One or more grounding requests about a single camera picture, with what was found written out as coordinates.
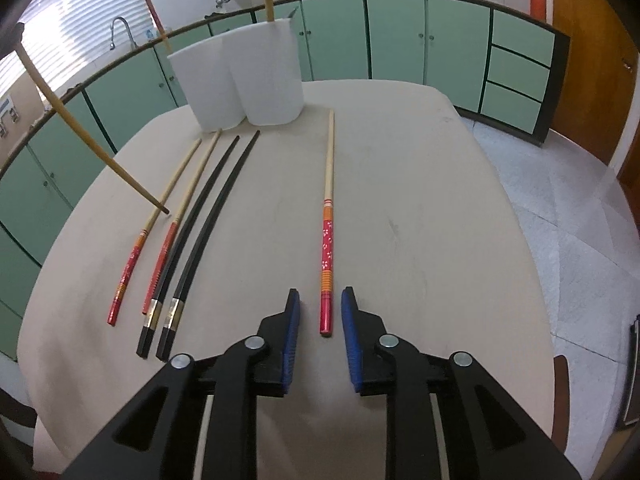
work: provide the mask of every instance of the red chopstick tip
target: red chopstick tip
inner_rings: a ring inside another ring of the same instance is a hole
[[[334,331],[334,308],[331,292],[320,294],[320,335],[331,337]]]

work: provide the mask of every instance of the orange thermos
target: orange thermos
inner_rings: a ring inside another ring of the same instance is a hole
[[[546,0],[531,0],[529,13],[532,18],[546,23]]]

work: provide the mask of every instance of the tiled floor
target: tiled floor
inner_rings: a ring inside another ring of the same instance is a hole
[[[542,148],[464,120],[497,170],[538,268],[556,354],[569,361],[566,455],[589,479],[620,406],[640,314],[640,240],[615,174],[550,132]]]

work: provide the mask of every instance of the black chopstick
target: black chopstick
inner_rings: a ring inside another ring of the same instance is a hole
[[[213,227],[220,216],[220,212],[222,211],[223,206],[225,205],[226,199],[231,192],[231,188],[233,187],[236,179],[238,178],[238,174],[242,167],[244,166],[244,162],[247,160],[249,153],[255,144],[255,141],[258,140],[258,136],[260,135],[260,130],[258,130],[251,141],[240,155],[238,162],[234,166],[231,174],[225,182],[225,185],[220,190],[220,194],[216,199],[207,219],[202,226],[200,234],[198,234],[198,238],[196,243],[191,250],[191,254],[189,255],[189,259],[187,260],[187,264],[184,266],[182,271],[182,275],[180,276],[180,281],[178,282],[178,286],[174,292],[174,298],[171,301],[171,307],[169,308],[169,312],[166,315],[166,319],[164,320],[164,326],[162,327],[162,334],[160,336],[160,341],[158,343],[158,350],[156,351],[156,357],[161,361],[168,361],[171,353],[171,348],[174,345],[175,333],[178,330],[178,325],[180,324],[180,318],[182,317],[182,311],[184,309],[184,302],[187,300],[187,296],[189,295],[189,290],[191,288],[191,284],[193,283],[193,279],[198,270],[198,265],[200,264],[200,260],[202,259],[202,253],[207,245],[207,241],[209,240],[209,236]]]
[[[193,207],[191,208],[187,219],[184,221],[182,229],[180,229],[180,232],[178,232],[174,246],[169,252],[166,265],[162,270],[162,274],[160,274],[160,279],[158,280],[158,284],[156,285],[156,290],[154,291],[151,302],[149,303],[149,308],[146,312],[145,323],[140,332],[140,339],[138,340],[138,349],[136,350],[136,354],[138,354],[143,359],[146,359],[149,355],[151,342],[153,341],[154,333],[156,332],[156,327],[158,326],[158,320],[160,319],[162,303],[164,302],[164,298],[166,298],[166,294],[169,291],[169,284],[172,277],[174,276],[175,269],[178,266],[178,261],[180,260],[180,255],[182,254],[184,245],[187,242],[187,238],[189,238],[189,234],[191,234],[193,225],[195,224],[195,221],[198,218],[198,215],[200,214],[204,203],[207,201],[207,197],[209,196],[213,185],[216,183],[216,180],[220,176],[222,168],[224,168],[229,156],[231,155],[231,152],[234,150],[236,144],[238,143],[238,140],[240,140],[240,136],[236,136],[231,145],[226,149],[225,154],[222,155],[222,158],[220,158],[220,161],[211,173],[211,176],[207,179],[204,187],[202,188],[202,191],[198,195],[198,198],[193,203]]]

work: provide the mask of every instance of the faucet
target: faucet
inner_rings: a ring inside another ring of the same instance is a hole
[[[222,9],[224,4],[228,4],[231,0],[216,0],[216,9]]]
[[[116,44],[113,43],[113,25],[118,20],[124,23],[124,26],[127,29],[127,35],[129,37],[129,42],[131,43],[131,49],[136,49],[138,47],[138,44],[133,40],[133,35],[131,33],[131,29],[129,28],[129,23],[127,23],[127,20],[125,20],[122,16],[117,16],[111,22],[111,46],[109,47],[109,50],[113,50],[114,48],[116,48]]]

